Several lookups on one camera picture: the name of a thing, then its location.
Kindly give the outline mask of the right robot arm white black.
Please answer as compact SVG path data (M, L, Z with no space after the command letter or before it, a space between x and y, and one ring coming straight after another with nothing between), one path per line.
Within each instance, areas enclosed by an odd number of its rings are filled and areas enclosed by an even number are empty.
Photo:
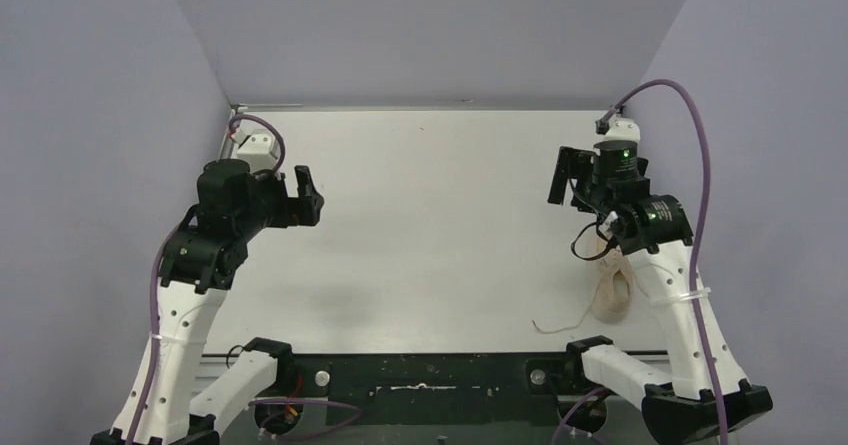
M565 384L602 387L637 408L658 444L692 444L731 432L773 408L768 389L749 381L717 323L710 290L697 271L694 234L672 195L652 193L636 142L608 140L558 151L548 201L590 213L606 240L599 260L617 251L648 299L668 355L667 373L603 336L568 344Z

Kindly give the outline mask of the beige lace sneaker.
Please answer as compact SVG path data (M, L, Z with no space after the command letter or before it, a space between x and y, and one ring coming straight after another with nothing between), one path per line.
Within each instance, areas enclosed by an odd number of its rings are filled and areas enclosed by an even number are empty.
M629 261L619 249L610 251L594 265L597 279L590 313L606 324L623 320L629 312L635 279Z

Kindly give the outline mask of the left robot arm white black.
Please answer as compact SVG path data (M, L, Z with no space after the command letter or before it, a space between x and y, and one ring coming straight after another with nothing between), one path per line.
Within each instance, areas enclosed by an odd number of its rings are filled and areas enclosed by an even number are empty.
M217 444L248 401L266 389L283 394L296 367L283 356L290 345L250 342L251 361L221 378L212 393L194 399L191 388L216 315L248 244L267 228L314 227L324 197L306 165L294 169L297 193L270 169L247 162L206 164L197 180L197 202L157 251L149 285L150 331L130 394L113 424L94 444Z

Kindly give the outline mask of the cream shoelace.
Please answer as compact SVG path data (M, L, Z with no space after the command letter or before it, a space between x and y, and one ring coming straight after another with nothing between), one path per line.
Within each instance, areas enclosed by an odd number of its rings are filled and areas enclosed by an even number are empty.
M531 325L532 325L534 331L538 334L541 334L541 335L554 335L554 334L559 334L559 333L563 333L563 332L566 332L566 331L578 329L582 326L582 324L586 321L587 317L590 315L590 312L592 311L593 303L594 303L594 299L590 299L588 301L587 305L585 306L584 310L581 312L579 318L576 321L573 321L572 323L562 325L562 326L559 326L559 327L556 327L556 328L550 328L550 327L540 326L538 324L538 322L535 319L533 319L531 321Z

